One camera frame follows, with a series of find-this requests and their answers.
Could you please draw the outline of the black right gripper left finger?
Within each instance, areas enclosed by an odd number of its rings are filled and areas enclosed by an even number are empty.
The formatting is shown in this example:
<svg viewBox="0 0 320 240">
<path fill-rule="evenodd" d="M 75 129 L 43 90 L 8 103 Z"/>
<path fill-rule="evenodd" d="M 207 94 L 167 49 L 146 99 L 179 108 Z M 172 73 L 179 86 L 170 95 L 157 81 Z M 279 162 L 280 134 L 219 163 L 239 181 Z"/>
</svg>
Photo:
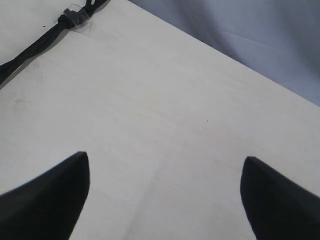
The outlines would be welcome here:
<svg viewBox="0 0 320 240">
<path fill-rule="evenodd" d="M 0 196 L 0 238 L 68 240 L 89 188 L 89 158 L 79 151 Z"/>
</svg>

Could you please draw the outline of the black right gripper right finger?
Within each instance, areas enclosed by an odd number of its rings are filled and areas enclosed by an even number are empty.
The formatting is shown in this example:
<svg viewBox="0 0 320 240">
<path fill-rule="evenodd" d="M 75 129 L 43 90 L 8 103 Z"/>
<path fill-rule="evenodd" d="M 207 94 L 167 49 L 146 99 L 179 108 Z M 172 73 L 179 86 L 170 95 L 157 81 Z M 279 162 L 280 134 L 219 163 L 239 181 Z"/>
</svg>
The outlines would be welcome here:
<svg viewBox="0 0 320 240">
<path fill-rule="evenodd" d="M 240 195 L 256 239 L 320 238 L 320 198 L 254 156 L 244 161 Z"/>
</svg>

